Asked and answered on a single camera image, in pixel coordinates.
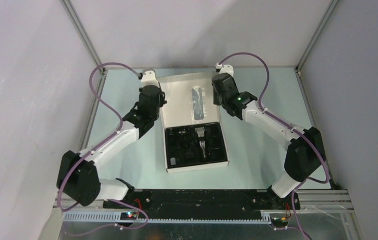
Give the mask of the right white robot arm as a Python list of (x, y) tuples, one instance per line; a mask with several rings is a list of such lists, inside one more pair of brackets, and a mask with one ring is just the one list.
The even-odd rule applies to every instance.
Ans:
[(321, 133), (311, 127), (302, 128), (278, 118), (262, 107), (251, 93), (240, 92), (229, 73), (212, 78), (214, 103), (242, 121), (257, 126), (286, 150), (284, 172), (269, 188), (268, 204), (280, 209), (288, 202), (288, 195), (300, 186), (319, 167), (323, 167), (329, 180)]

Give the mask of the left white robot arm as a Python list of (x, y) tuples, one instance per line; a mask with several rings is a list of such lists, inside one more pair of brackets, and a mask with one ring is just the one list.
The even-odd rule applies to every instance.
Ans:
[(57, 202), (67, 195), (84, 207), (95, 200), (115, 200), (122, 208), (131, 207), (135, 201), (130, 191), (132, 185), (120, 178), (100, 179), (98, 171), (154, 126), (164, 104), (165, 93), (158, 85), (143, 86), (139, 89), (139, 100), (104, 140), (79, 152), (69, 150), (63, 154), (57, 178)]

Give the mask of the white cardboard kit box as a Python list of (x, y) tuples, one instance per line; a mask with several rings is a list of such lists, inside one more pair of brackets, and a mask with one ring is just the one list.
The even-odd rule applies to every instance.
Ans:
[[(219, 122), (221, 124), (220, 108), (213, 103), (213, 86), (211, 80), (214, 76), (215, 73), (213, 72), (200, 72), (164, 76), (158, 79), (161, 88), (165, 93), (165, 100), (167, 101), (167, 103), (160, 109), (163, 130), (173, 127), (213, 122)], [(221, 166), (195, 167), (192, 170), (178, 170), (171, 172), (168, 172), (166, 168), (166, 171), (168, 173), (177, 173), (226, 167), (228, 164)]]

